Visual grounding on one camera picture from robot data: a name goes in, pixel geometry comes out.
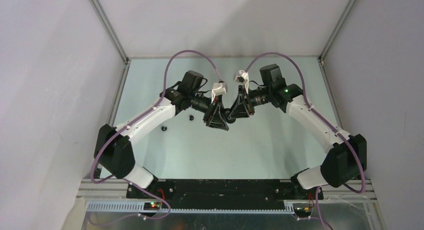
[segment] enclosure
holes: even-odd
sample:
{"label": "enclosure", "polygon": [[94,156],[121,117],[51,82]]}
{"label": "enclosure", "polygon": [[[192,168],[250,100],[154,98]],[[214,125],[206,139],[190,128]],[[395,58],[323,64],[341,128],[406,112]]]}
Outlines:
{"label": "enclosure", "polygon": [[[88,218],[149,213],[151,199],[127,199],[127,182],[91,183],[96,139],[105,123],[125,123],[155,102],[170,57],[185,49],[216,64],[228,85],[225,107],[238,93],[234,73],[255,56],[290,56],[315,109],[367,140],[365,193],[324,186],[323,218],[334,229],[422,227],[411,209],[423,203],[423,0],[1,0],[0,9],[3,228],[103,229]],[[256,61],[250,80],[261,84],[259,68],[270,64],[287,84],[302,85],[279,56]],[[216,82],[207,60],[184,54],[170,64],[166,85],[189,70],[208,79],[202,89]],[[283,184],[326,157],[271,104],[228,126],[210,129],[203,113],[181,111],[133,146],[136,162],[159,179]],[[98,166],[97,177],[108,175]],[[104,228],[321,229],[319,219],[292,216],[308,202],[287,199],[279,211],[176,208],[160,220],[134,216]]]}

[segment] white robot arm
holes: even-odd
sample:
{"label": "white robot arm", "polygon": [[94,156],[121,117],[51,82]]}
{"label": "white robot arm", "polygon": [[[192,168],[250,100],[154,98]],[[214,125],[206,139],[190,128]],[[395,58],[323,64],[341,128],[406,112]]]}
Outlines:
{"label": "white robot arm", "polygon": [[[203,93],[199,91],[203,86],[201,83],[204,79],[203,75],[188,71],[182,81],[177,82],[177,89],[173,87],[166,89],[164,97],[158,105],[159,99],[151,107],[126,123],[116,127],[107,124],[101,127],[98,132],[94,157],[96,158],[105,143],[117,134],[117,130],[125,129],[106,147],[99,158],[99,163],[118,179],[125,178],[142,188],[148,187],[155,180],[155,176],[136,163],[132,146],[164,121],[176,116],[182,110],[192,107],[204,113],[203,121],[206,126],[228,130],[222,114],[224,110],[222,94],[227,92],[225,82],[214,84],[218,85],[219,89],[212,89],[212,91],[215,90],[215,94],[211,99],[203,96]],[[149,113],[130,126],[131,122],[147,111]]]}
{"label": "white robot arm", "polygon": [[302,89],[295,84],[286,85],[280,68],[276,64],[262,67],[259,71],[263,85],[253,91],[246,88],[248,74],[244,71],[237,72],[234,79],[241,84],[238,87],[238,96],[232,107],[225,111],[225,116],[228,123],[234,123],[237,118],[252,116],[255,113],[255,106],[271,102],[304,126],[318,141],[327,156],[321,166],[308,168],[295,174],[291,178],[294,184],[303,189],[327,184],[339,187],[359,175],[352,153],[338,134],[348,139],[359,157],[362,168],[366,169],[367,142],[360,134],[352,136],[339,126],[335,126],[338,132],[334,133],[321,118],[312,112],[313,104],[310,104],[310,108],[307,106]]}

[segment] black joint actuator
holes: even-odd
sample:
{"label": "black joint actuator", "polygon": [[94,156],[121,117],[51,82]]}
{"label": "black joint actuator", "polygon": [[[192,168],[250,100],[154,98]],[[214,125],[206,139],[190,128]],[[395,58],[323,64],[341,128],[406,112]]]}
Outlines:
{"label": "black joint actuator", "polygon": [[[102,146],[109,138],[115,135],[116,132],[115,128],[107,124],[100,128],[98,131],[97,143],[95,145],[94,157],[97,156]],[[118,135],[106,147],[98,162],[117,179],[126,177],[136,164],[133,147],[128,137]]]}
{"label": "black joint actuator", "polygon": [[254,106],[244,86],[238,86],[237,99],[229,109],[227,119],[248,118],[255,113]]}
{"label": "black joint actuator", "polygon": [[211,99],[205,96],[194,96],[191,100],[191,107],[197,111],[206,113],[211,105]]}
{"label": "black joint actuator", "polygon": [[[349,136],[347,141],[355,150],[365,171],[367,169],[367,141],[360,134]],[[334,144],[325,157],[320,170],[325,181],[332,187],[339,187],[360,174],[355,158],[346,143]]]}
{"label": "black joint actuator", "polygon": [[215,97],[203,116],[206,126],[228,131],[229,127],[224,117],[224,106],[222,95]]}
{"label": "black joint actuator", "polygon": [[175,106],[175,115],[190,107],[190,99],[187,95],[175,90],[174,88],[170,87],[166,89],[165,98],[170,100],[171,104]]}
{"label": "black joint actuator", "polygon": [[272,64],[260,68],[263,85],[268,92],[267,99],[276,108],[286,112],[287,103],[303,94],[303,90],[296,84],[286,85],[278,65]]}
{"label": "black joint actuator", "polygon": [[249,91],[249,98],[253,106],[260,106],[269,102],[268,90],[258,88],[257,90]]}
{"label": "black joint actuator", "polygon": [[187,71],[176,90],[186,96],[193,96],[200,89],[203,79],[202,74],[195,71]]}

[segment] wire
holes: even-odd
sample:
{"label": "wire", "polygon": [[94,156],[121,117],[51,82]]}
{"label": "wire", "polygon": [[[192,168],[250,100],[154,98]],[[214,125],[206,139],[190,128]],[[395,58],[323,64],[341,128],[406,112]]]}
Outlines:
{"label": "wire", "polygon": [[161,219],[161,218],[167,217],[171,213],[171,206],[170,206],[170,204],[167,201],[165,201],[165,196],[163,196],[163,199],[162,199],[162,198],[160,198],[160,197],[158,197],[156,195],[153,195],[150,192],[144,190],[142,187],[138,186],[137,184],[132,183],[132,182],[128,181],[125,178],[124,178],[124,180],[126,182],[128,182],[129,184],[132,184],[133,186],[135,186],[136,188],[138,188],[144,194],[147,194],[147,195],[149,195],[149,196],[151,196],[153,198],[156,198],[156,199],[160,200],[162,203],[165,203],[165,205],[168,207],[168,211],[164,215],[162,215],[162,216],[146,216],[146,215],[143,215],[141,213],[130,213],[128,215],[122,216],[122,217],[120,217],[118,219],[115,219],[115,220],[113,220],[111,222],[107,222],[107,223],[94,223],[94,222],[91,221],[91,215],[90,215],[90,216],[88,216],[88,222],[91,225],[93,225],[93,226],[99,226],[99,227],[109,226],[109,225],[115,224],[115,223],[117,223],[117,222],[119,222],[119,221],[121,221],[121,220],[123,220],[123,219],[125,219],[127,217],[131,217],[131,216],[143,216],[144,219]]}
{"label": "wire", "polygon": [[319,220],[321,221],[322,226],[324,227],[325,230],[327,230],[326,226],[324,225],[326,223],[326,221],[323,219],[323,216],[321,215],[320,205],[318,204],[318,194],[319,194],[320,189],[321,189],[321,186],[318,186],[316,188],[316,192],[315,192],[316,209],[318,210],[318,216],[319,216]]}
{"label": "wire", "polygon": [[[99,184],[99,183],[103,183],[103,182],[105,182],[105,181],[107,181],[108,179],[110,179],[110,178],[112,178],[113,177],[113,175],[110,175],[110,176],[107,176],[106,178],[103,178],[103,179],[101,179],[101,180],[99,180],[99,181],[97,181],[97,180],[95,180],[95,178],[94,178],[94,172],[95,172],[95,170],[96,170],[96,167],[97,167],[97,164],[98,164],[98,162],[99,162],[99,159],[100,159],[100,157],[101,157],[101,155],[103,154],[103,152],[106,150],[106,148],[107,148],[107,146],[109,146],[109,144],[117,137],[117,136],[119,136],[121,133],[123,133],[125,130],[127,130],[127,129],[129,129],[132,125],[134,125],[134,124],[136,124],[137,122],[139,122],[141,119],[143,119],[144,117],[146,117],[150,112],[152,112],[153,111],[153,108],[154,107],[157,107],[161,102],[162,102],[162,100],[164,99],[164,97],[165,97],[165,90],[166,90],[166,87],[167,87],[167,75],[168,75],[168,69],[169,69],[169,67],[170,67],[170,64],[171,64],[171,62],[172,62],[172,60],[175,58],[175,57],[177,57],[178,55],[180,55],[180,54],[183,54],[183,53],[195,53],[195,54],[198,54],[198,55],[200,55],[200,56],[203,56],[204,58],[206,58],[211,64],[212,64],[212,66],[213,66],[213,69],[215,70],[215,72],[216,72],[216,76],[218,77],[218,80],[219,81],[221,81],[222,79],[221,79],[221,75],[220,75],[220,73],[219,73],[219,71],[218,71],[218,69],[217,69],[217,66],[215,65],[215,63],[213,63],[213,61],[208,57],[208,56],[206,56],[205,54],[203,54],[203,53],[201,53],[201,52],[198,52],[198,51],[194,51],[194,50],[183,50],[183,51],[180,51],[180,52],[177,52],[175,55],[173,55],[170,59],[169,59],[169,61],[168,61],[168,64],[166,65],[166,68],[165,68],[165,73],[164,73],[164,77],[163,77],[163,90],[162,90],[162,93],[161,93],[161,95],[160,95],[160,98],[159,98],[159,100],[151,107],[151,108],[149,108],[148,110],[146,110],[145,112],[143,112],[143,113],[141,113],[140,114],[140,116],[138,116],[137,118],[135,118],[133,121],[131,121],[130,123],[128,123],[126,126],[124,126],[122,129],[120,129],[120,130],[118,130],[111,138],[109,138],[105,143],[104,143],[104,145],[101,147],[101,149],[100,149],[100,151],[97,153],[97,156],[94,158],[94,162],[93,162],[93,164],[92,164],[92,166],[91,166],[91,170],[90,170],[90,179],[91,179],[91,181],[92,181],[92,183],[94,183],[94,184]],[[165,205],[167,205],[168,206],[168,212],[164,215],[164,216],[161,216],[161,217],[148,217],[148,216],[144,216],[145,218],[149,218],[149,219],[160,219],[160,218],[164,218],[165,216],[168,216],[169,215],[169,213],[171,212],[171,206],[169,205],[169,203],[168,202],[166,202],[165,200],[162,200],[161,198],[159,198],[159,197],[157,197],[157,196],[155,196],[155,195],[153,195],[153,194],[151,194],[150,192],[148,192],[148,191],[146,191],[146,190],[144,190],[143,188],[141,188],[140,186],[138,186],[138,185],[136,185],[136,184],[133,184],[134,186],[136,186],[139,190],[141,190],[142,192],[144,192],[145,194],[147,194],[147,195],[149,195],[149,196],[151,196],[151,197],[154,197],[154,198],[156,198],[156,199],[159,199],[159,200],[161,200],[161,201],[163,201],[163,203],[165,203]],[[120,221],[120,220],[122,220],[122,219],[124,219],[124,218],[127,218],[127,217],[130,217],[130,216],[135,216],[135,215],[139,215],[139,214],[135,214],[135,213],[133,213],[133,214],[129,214],[129,215],[126,215],[126,216],[124,216],[124,217],[121,217],[121,218],[119,218],[119,219],[117,219],[117,220],[115,220],[115,221],[112,221],[112,222],[110,222],[110,223],[105,223],[106,225],[110,225],[110,224],[114,224],[115,222],[117,222],[117,221]]]}
{"label": "wire", "polygon": [[[315,219],[315,220],[319,220],[320,218],[319,217],[316,217],[316,216],[311,216],[311,217],[298,217],[296,214],[293,214],[292,215],[294,218],[296,218],[296,219],[298,219],[298,220],[310,220],[310,219]],[[331,229],[331,230],[334,230],[333,229],[333,227],[327,222],[327,221],[325,221],[324,220],[324,223]]]}
{"label": "wire", "polygon": [[163,192],[164,190],[162,190],[162,188],[159,188],[157,191],[162,193],[162,199],[165,200],[165,193]]}
{"label": "wire", "polygon": [[[288,57],[288,56],[286,56],[286,55],[284,55],[284,54],[282,54],[282,53],[279,53],[279,52],[266,52],[266,53],[263,53],[263,54],[260,54],[260,55],[258,55],[258,56],[256,56],[253,60],[252,60],[252,62],[248,65],[248,67],[246,68],[246,70],[245,70],[245,72],[247,73],[248,71],[249,71],[249,69],[252,67],[252,65],[259,59],[259,58],[261,58],[261,57],[264,57],[264,56],[267,56],[267,55],[278,55],[278,56],[281,56],[281,57],[284,57],[284,58],[286,58],[288,61],[290,61],[293,65],[294,65],[294,67],[296,68],[296,70],[297,70],[297,72],[299,73],[299,76],[300,76],[300,81],[301,81],[301,83],[302,83],[302,90],[303,90],[303,99],[304,99],[304,101],[305,101],[305,103],[306,103],[306,105],[307,105],[307,107],[319,118],[319,119],[321,119],[333,132],[334,132],[334,134],[335,135],[337,135],[338,137],[340,137],[340,139],[346,144],[346,146],[349,148],[349,150],[350,150],[350,152],[352,153],[352,155],[353,155],[353,157],[354,157],[354,159],[355,159],[355,162],[356,162],[356,164],[357,164],[357,166],[358,166],[358,169],[359,169],[359,174],[360,174],[360,179],[361,179],[361,187],[360,187],[360,190],[356,190],[356,189],[353,189],[352,187],[350,187],[349,185],[347,185],[347,184],[343,184],[345,187],[347,187],[348,189],[350,189],[351,191],[353,191],[353,192],[355,192],[355,193],[358,193],[358,194],[360,194],[360,193],[363,193],[363,192],[365,192],[365,176],[364,176],[364,170],[363,170],[363,168],[362,168],[362,165],[361,165],[361,161],[359,160],[359,157],[358,157],[358,155],[357,155],[357,153],[355,152],[355,150],[354,150],[354,148],[352,147],[352,145],[348,142],[348,140],[344,137],[344,136],[342,136],[342,134],[340,134],[339,133],[339,131],[337,130],[337,127],[334,127],[329,121],[327,121],[327,119],[325,119],[318,111],[316,111],[314,108],[311,108],[311,104],[309,103],[309,101],[308,101],[308,98],[307,98],[307,94],[306,94],[306,86],[305,86],[305,79],[304,79],[304,76],[303,76],[303,74],[302,74],[302,72],[301,72],[301,69],[299,68],[299,66],[296,64],[296,62],[294,62],[290,57]],[[317,207],[317,209],[318,209],[318,214],[319,214],[319,219],[320,219],[320,221],[321,221],[321,224],[322,224],[322,226],[324,227],[324,229],[326,229],[326,226],[325,226],[325,221],[324,221],[324,219],[321,217],[321,212],[320,212],[320,207],[318,206],[318,190],[321,188],[321,186],[319,186],[317,189],[316,189],[316,193],[315,193],[315,201],[316,201],[316,207]]]}
{"label": "wire", "polygon": [[206,94],[206,93],[208,93],[209,91],[211,91],[211,90],[208,90],[208,91],[198,91],[198,93]]}
{"label": "wire", "polygon": [[309,197],[310,197],[310,199],[311,199],[311,201],[312,201],[312,206],[311,206],[311,208],[313,208],[313,207],[315,206],[315,203],[314,203],[314,197],[312,197],[312,194],[311,194],[311,193],[309,193]]}
{"label": "wire", "polygon": [[200,89],[201,89],[203,86],[205,86],[205,85],[206,85],[206,83],[208,82],[208,80],[207,80],[206,78],[203,78],[203,79],[205,79],[206,81],[203,83],[203,85],[199,86],[198,90],[200,90]]}
{"label": "wire", "polygon": [[258,84],[256,81],[249,81],[249,82],[253,82],[253,83],[255,83],[257,86],[259,86],[259,87],[265,87],[264,85],[260,85],[260,84]]}
{"label": "wire", "polygon": [[177,81],[174,85],[171,86],[171,88],[174,88],[175,86],[179,85],[181,81]]}

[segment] purple cable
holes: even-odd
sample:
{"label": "purple cable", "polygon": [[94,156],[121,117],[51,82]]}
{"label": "purple cable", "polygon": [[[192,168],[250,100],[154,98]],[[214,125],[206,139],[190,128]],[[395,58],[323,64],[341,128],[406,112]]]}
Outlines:
{"label": "purple cable", "polygon": [[[99,184],[99,183],[103,183],[103,182],[105,182],[105,181],[107,181],[108,179],[110,179],[111,177],[113,177],[113,175],[110,175],[110,176],[108,176],[108,177],[106,177],[106,178],[103,178],[102,180],[99,180],[99,181],[96,181],[95,180],[95,178],[94,178],[94,172],[95,172],[95,170],[96,170],[96,166],[97,166],[97,164],[98,164],[98,162],[99,162],[99,159],[100,159],[100,156],[103,154],[103,152],[106,150],[106,147],[117,137],[117,136],[119,136],[121,133],[123,133],[126,129],[127,129],[127,126],[129,126],[129,127],[131,127],[132,125],[134,125],[134,124],[136,124],[138,121],[140,121],[141,119],[143,119],[145,116],[147,116],[150,112],[152,112],[153,111],[153,107],[157,107],[161,102],[162,102],[162,100],[164,99],[164,97],[165,97],[165,90],[167,89],[167,75],[168,75],[168,69],[169,69],[169,67],[170,67],[170,65],[171,65],[171,62],[172,62],[172,60],[175,58],[175,57],[177,57],[178,55],[180,55],[180,54],[182,54],[182,53],[195,53],[195,54],[198,54],[198,55],[200,55],[200,56],[203,56],[204,58],[206,58],[211,64],[212,64],[212,66],[213,66],[213,69],[215,70],[215,72],[216,72],[216,76],[218,77],[218,80],[219,81],[221,81],[222,79],[221,79],[221,75],[220,75],[220,73],[219,73],[219,71],[218,71],[218,69],[217,69],[217,66],[215,65],[215,63],[208,57],[208,56],[206,56],[205,54],[203,54],[203,53],[201,53],[201,52],[198,52],[198,51],[194,51],[194,50],[183,50],[183,51],[180,51],[180,52],[177,52],[175,55],[173,55],[170,59],[169,59],[169,61],[168,61],[168,64],[166,65],[166,68],[165,68],[165,74],[164,74],[164,77],[163,77],[163,89],[162,89],[162,94],[160,95],[160,98],[159,98],[159,100],[151,107],[151,108],[149,108],[147,111],[145,111],[145,112],[143,112],[142,114],[140,114],[140,116],[138,116],[136,119],[134,119],[133,121],[131,121],[130,123],[128,123],[125,127],[123,127],[122,129],[120,129],[119,131],[117,131],[111,138],[109,138],[109,140],[107,140],[106,141],[106,143],[101,147],[101,149],[100,149],[100,151],[98,152],[98,154],[97,154],[97,156],[95,157],[95,159],[94,159],[94,162],[93,162],[93,164],[92,164],[92,166],[91,166],[91,170],[90,170],[90,179],[91,179],[91,181],[92,181],[92,183],[94,183],[94,184]],[[148,192],[148,191],[146,191],[146,190],[144,190],[143,188],[141,188],[140,186],[138,186],[138,185],[136,185],[136,184],[134,184],[133,183],[133,185],[134,186],[136,186],[138,189],[140,189],[142,192],[144,192],[145,194],[147,194],[147,195],[149,195],[149,196],[151,196],[151,197],[154,197],[154,198],[156,198],[156,199],[159,199],[159,200],[161,200],[163,203],[165,203],[165,205],[167,205],[168,206],[168,212],[165,214],[165,215],[163,215],[163,216],[160,216],[160,217],[149,217],[149,216],[145,216],[146,218],[149,218],[149,219],[160,219],[160,218],[164,218],[164,217],[166,217],[166,216],[168,216],[169,215],[169,213],[171,212],[171,206],[169,205],[169,203],[168,202],[166,202],[165,200],[163,200],[163,199],[161,199],[161,198],[159,198],[159,197],[157,197],[157,196],[155,196],[155,195],[153,195],[153,194],[151,194],[150,192]],[[114,223],[116,223],[116,222],[118,222],[118,221],[120,221],[120,220],[122,220],[122,219],[125,219],[125,218],[127,218],[127,217],[130,217],[130,216],[136,216],[136,215],[138,215],[138,214],[136,214],[136,213],[132,213],[132,214],[128,214],[128,215],[125,215],[125,216],[123,216],[123,217],[121,217],[121,218],[118,218],[118,219],[116,219],[116,220],[114,220],[114,221],[112,221],[112,222],[109,222],[109,223],[104,223],[104,224],[96,224],[96,223],[93,223],[93,222],[91,222],[91,220],[89,219],[89,222],[90,222],[90,224],[92,224],[92,225],[97,225],[97,226],[106,226],[106,225],[110,225],[110,224],[114,224]]]}
{"label": "purple cable", "polygon": [[[319,217],[316,217],[316,216],[311,216],[310,218],[308,218],[308,217],[298,217],[296,214],[295,215],[293,215],[293,217],[294,218],[299,218],[299,220],[310,220],[310,219],[316,219],[316,220],[320,220],[320,218]],[[323,220],[324,221],[324,223],[331,229],[331,230],[334,230],[333,229],[333,227],[330,225],[330,223],[328,223],[327,221],[325,221],[325,220]]]}
{"label": "purple cable", "polygon": [[320,205],[318,204],[318,194],[320,193],[321,186],[318,186],[316,188],[316,192],[315,192],[315,205],[316,205],[316,209],[318,210],[318,216],[319,216],[319,220],[321,221],[322,227],[327,230],[326,226],[325,226],[325,220],[323,219],[323,216],[321,215],[321,210],[320,210]]}

